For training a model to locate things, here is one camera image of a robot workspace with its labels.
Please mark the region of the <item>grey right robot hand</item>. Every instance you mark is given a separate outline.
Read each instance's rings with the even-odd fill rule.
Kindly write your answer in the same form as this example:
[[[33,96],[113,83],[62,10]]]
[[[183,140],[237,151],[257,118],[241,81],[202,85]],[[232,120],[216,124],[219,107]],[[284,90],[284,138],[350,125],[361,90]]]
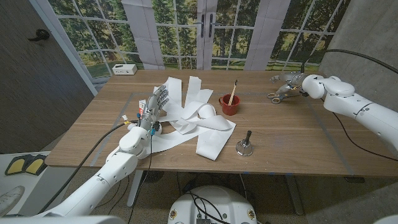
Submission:
[[[272,83],[275,83],[276,81],[282,81],[285,83],[275,92],[276,95],[281,95],[282,93],[291,90],[293,87],[302,86],[306,77],[307,75],[301,72],[285,72],[271,77],[270,81]]]

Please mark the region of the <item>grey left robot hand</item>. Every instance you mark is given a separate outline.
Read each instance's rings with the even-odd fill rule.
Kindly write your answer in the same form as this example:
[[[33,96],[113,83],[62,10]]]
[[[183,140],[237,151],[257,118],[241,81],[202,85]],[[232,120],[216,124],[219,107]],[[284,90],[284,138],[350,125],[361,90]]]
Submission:
[[[169,101],[169,92],[165,85],[161,85],[152,96],[149,97],[148,102],[144,106],[144,111],[141,116],[140,127],[145,130],[150,130],[152,125],[158,120],[159,113],[162,108]]]

